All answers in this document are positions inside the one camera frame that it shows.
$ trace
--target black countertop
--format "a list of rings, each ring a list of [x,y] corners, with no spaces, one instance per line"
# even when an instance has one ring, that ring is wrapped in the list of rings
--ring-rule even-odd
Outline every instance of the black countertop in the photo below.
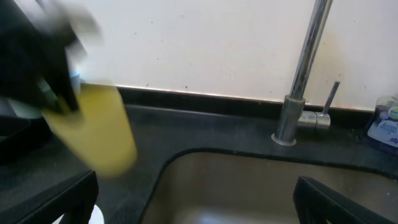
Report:
[[[138,150],[136,165],[117,179],[98,179],[97,205],[106,223],[137,223],[162,169],[189,152],[210,151],[359,169],[398,179],[398,157],[358,139],[360,130],[331,127],[324,134],[299,133],[297,144],[271,140],[276,119],[126,105]],[[0,167],[0,212],[83,170],[57,138]]]

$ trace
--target blurry yellow container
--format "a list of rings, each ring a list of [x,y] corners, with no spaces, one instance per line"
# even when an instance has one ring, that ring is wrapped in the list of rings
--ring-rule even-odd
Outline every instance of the blurry yellow container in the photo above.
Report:
[[[113,177],[136,160],[136,145],[116,87],[83,85],[80,112],[44,111],[51,130],[99,176]]]

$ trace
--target metal faucet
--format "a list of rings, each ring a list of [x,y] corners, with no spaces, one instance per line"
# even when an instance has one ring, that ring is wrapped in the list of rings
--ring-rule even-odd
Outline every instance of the metal faucet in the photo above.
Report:
[[[330,126],[328,110],[340,83],[335,82],[322,113],[303,111],[303,95],[332,2],[333,0],[315,0],[292,89],[290,94],[285,96],[278,127],[271,136],[278,144],[293,146],[296,143],[294,136],[297,126],[312,127],[316,130],[328,129]]]

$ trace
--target backsplash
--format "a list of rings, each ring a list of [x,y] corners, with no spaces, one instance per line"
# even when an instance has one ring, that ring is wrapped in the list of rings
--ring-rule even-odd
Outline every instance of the backsplash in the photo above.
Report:
[[[96,19],[74,61],[87,82],[282,101],[295,74],[314,0],[64,0]],[[373,110],[398,79],[398,1],[335,0],[305,98]]]

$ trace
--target sink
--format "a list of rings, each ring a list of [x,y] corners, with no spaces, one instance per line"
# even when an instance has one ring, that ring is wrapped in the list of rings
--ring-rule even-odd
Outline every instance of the sink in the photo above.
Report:
[[[142,223],[299,223],[293,191],[301,175],[398,223],[396,180],[356,170],[210,152],[184,155],[165,168]]]

